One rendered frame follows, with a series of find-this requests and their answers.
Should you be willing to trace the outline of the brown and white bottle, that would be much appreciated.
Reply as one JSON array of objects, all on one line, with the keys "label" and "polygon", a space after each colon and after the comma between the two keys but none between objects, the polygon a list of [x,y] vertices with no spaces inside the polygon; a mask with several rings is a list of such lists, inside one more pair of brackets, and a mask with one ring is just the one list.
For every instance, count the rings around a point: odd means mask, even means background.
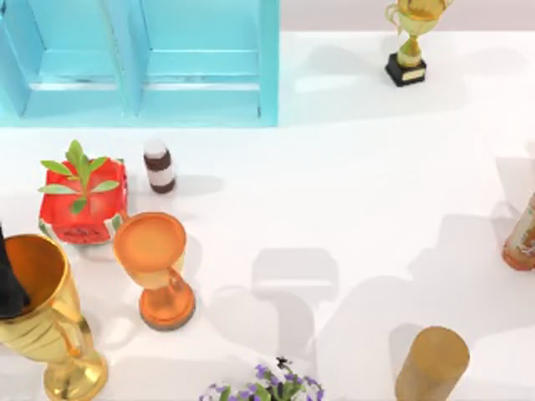
[{"label": "brown and white bottle", "polygon": [[144,162],[150,188],[158,194],[173,191],[176,174],[171,152],[161,140],[151,140],[145,144]]}]

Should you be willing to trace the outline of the orange trophy cup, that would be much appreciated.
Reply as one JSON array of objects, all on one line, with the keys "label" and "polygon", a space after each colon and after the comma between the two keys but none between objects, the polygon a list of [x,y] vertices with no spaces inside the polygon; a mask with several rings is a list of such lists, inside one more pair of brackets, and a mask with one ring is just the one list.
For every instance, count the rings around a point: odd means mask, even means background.
[{"label": "orange trophy cup", "polygon": [[128,217],[115,234],[113,249],[118,263],[142,288],[139,309],[147,326],[171,331],[190,320],[196,299],[181,275],[186,232],[174,216],[143,212]]}]

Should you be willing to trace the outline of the light blue rack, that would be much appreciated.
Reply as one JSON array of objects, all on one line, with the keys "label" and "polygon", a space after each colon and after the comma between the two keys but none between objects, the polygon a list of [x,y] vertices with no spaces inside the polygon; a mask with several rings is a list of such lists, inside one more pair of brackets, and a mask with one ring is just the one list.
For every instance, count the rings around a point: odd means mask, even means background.
[{"label": "light blue rack", "polygon": [[280,0],[0,0],[0,127],[278,122]]}]

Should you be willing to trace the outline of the red plant pot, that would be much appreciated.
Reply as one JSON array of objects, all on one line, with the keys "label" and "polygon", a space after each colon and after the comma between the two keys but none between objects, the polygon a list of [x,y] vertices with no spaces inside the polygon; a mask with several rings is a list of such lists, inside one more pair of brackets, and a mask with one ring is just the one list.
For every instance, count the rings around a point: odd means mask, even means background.
[{"label": "red plant pot", "polygon": [[127,174],[122,159],[90,159],[72,140],[66,160],[43,160],[46,183],[39,212],[40,231],[56,242],[98,245],[111,241],[127,212]]}]

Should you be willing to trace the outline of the purple flower plant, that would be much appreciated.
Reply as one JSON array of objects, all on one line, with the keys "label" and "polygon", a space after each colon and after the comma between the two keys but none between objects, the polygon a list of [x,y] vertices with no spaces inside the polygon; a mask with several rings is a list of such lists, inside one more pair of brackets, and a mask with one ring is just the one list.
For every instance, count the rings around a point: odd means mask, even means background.
[{"label": "purple flower plant", "polygon": [[292,361],[277,356],[279,374],[266,364],[255,366],[255,381],[233,388],[211,383],[197,401],[326,401],[321,383],[292,370]]}]

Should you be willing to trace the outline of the gold trophy with black base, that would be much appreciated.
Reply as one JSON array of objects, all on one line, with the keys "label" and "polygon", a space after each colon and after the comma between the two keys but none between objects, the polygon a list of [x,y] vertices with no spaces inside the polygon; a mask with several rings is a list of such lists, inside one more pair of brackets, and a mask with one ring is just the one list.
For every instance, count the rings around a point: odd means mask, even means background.
[{"label": "gold trophy with black base", "polygon": [[425,80],[426,63],[421,56],[418,37],[430,32],[441,15],[455,0],[395,0],[385,9],[385,17],[397,33],[408,33],[407,41],[391,53],[385,71],[397,87]]}]

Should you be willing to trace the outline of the tan wooden cylinder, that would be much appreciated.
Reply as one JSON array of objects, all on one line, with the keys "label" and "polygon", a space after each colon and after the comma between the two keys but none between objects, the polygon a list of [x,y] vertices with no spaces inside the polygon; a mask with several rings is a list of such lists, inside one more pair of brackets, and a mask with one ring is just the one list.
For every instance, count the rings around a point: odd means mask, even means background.
[{"label": "tan wooden cylinder", "polygon": [[447,401],[469,362],[469,348],[455,331],[422,329],[395,380],[396,401]]}]

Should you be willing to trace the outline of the large gold trophy cup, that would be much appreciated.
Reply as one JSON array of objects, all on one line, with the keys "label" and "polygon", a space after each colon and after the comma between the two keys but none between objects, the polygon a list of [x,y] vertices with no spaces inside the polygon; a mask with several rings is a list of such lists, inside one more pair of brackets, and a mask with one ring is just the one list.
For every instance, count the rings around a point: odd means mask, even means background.
[{"label": "large gold trophy cup", "polygon": [[38,234],[9,236],[5,247],[31,302],[22,315],[0,319],[0,343],[47,364],[43,383],[51,401],[91,401],[106,385],[108,366],[81,313],[69,259]]}]

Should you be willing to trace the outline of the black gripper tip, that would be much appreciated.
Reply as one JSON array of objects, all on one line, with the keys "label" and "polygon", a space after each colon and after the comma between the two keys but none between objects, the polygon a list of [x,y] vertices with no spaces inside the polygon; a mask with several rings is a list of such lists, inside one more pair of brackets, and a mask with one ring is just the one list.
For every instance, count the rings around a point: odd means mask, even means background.
[{"label": "black gripper tip", "polygon": [[0,320],[22,316],[31,299],[16,277],[9,260],[3,226],[0,222]]}]

